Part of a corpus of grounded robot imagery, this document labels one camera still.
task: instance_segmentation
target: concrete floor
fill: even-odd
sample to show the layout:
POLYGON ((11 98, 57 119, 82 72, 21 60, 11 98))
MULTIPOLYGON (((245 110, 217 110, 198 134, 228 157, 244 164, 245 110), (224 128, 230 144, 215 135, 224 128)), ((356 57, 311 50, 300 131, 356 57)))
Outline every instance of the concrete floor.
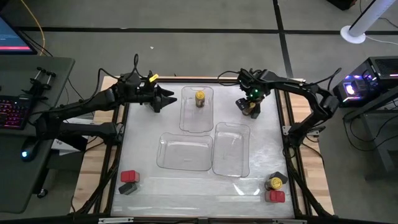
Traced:
MULTIPOLYGON (((370 2, 362 0, 363 9, 370 2)), ((26 3, 42 26, 277 29, 272 0, 118 0, 112 3, 30 0, 26 3)), ((347 11, 337 9, 326 0, 279 0, 279 7, 285 30, 340 30, 359 16, 358 3, 347 11)), ((398 17, 394 16, 397 13, 398 3, 395 3, 383 16, 398 24, 398 17)), ((11 1, 2 14, 16 26, 35 26, 19 1, 11 1)), ((384 20, 377 21, 370 29, 397 30, 384 20)), ((40 42, 38 32, 29 34, 40 42)), ((398 42, 398 35, 373 37, 398 42)), ((225 70, 253 67, 268 68, 286 76, 278 34, 46 32, 45 38, 51 53, 76 60, 71 81, 83 97, 89 97, 95 89, 98 68, 114 74, 130 71, 135 53, 140 56, 141 73, 151 69, 160 75, 217 76, 225 70)), ((338 35, 286 35, 286 42, 295 78, 317 81, 341 67, 342 72, 332 86, 369 56, 398 55, 395 45, 369 39, 353 45, 338 35)), ((71 88, 69 93, 71 101, 78 99, 71 88)), ((65 102, 63 94, 60 103, 65 102)), ((345 113, 339 110, 326 123, 320 137, 335 213, 343 218, 395 223, 398 183, 365 182, 363 176, 373 166, 373 155, 350 147, 341 122, 345 113)), ((67 204, 69 199, 60 197, 52 206, 59 205, 59 211, 67 213, 67 204)), ((30 214, 44 216, 45 207, 30 214)))

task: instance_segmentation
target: transparent plastic tray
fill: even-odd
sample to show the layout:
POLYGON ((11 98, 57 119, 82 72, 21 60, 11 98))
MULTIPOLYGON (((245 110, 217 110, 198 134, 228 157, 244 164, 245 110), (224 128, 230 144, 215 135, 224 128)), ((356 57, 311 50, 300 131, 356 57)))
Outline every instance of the transparent plastic tray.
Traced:
POLYGON ((218 123, 216 126, 213 172, 230 177, 247 177, 250 128, 244 124, 218 123))
POLYGON ((213 139, 210 136, 182 136, 163 133, 156 163, 161 168, 206 171, 211 168, 213 139))
POLYGON ((190 133, 205 133, 213 127, 213 89, 207 86, 182 88, 180 129, 190 133), (205 93, 205 105, 201 108, 196 106, 197 91, 205 93))

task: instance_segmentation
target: monitor screen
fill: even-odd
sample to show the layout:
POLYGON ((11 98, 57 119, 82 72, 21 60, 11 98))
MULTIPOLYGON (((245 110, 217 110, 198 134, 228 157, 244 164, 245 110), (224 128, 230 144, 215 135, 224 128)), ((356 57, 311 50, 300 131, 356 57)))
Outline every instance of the monitor screen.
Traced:
POLYGON ((36 54, 11 26, 0 17, 0 55, 1 54, 36 54))

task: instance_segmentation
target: illuminated keyboard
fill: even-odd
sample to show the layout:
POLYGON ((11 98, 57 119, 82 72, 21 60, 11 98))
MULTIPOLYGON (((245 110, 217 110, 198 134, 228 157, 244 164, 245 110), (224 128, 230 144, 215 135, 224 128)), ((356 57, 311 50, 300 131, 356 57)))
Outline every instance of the illuminated keyboard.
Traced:
POLYGON ((0 128, 24 129, 31 105, 29 97, 0 96, 0 128))

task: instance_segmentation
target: metal bracket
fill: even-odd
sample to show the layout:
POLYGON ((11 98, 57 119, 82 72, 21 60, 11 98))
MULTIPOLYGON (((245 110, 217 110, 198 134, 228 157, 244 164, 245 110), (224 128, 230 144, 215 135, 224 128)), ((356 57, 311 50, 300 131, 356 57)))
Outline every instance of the metal bracket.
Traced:
POLYGON ((134 217, 100 218, 98 220, 98 224, 105 224, 105 223, 132 223, 133 221, 134 221, 134 217))
MULTIPOLYGON (((289 134, 291 126, 282 126, 282 130, 284 132, 284 136, 289 134)), ((310 131, 307 133, 307 136, 319 136, 319 130, 310 131)))
POLYGON ((306 220, 272 220, 272 224, 307 224, 306 220))

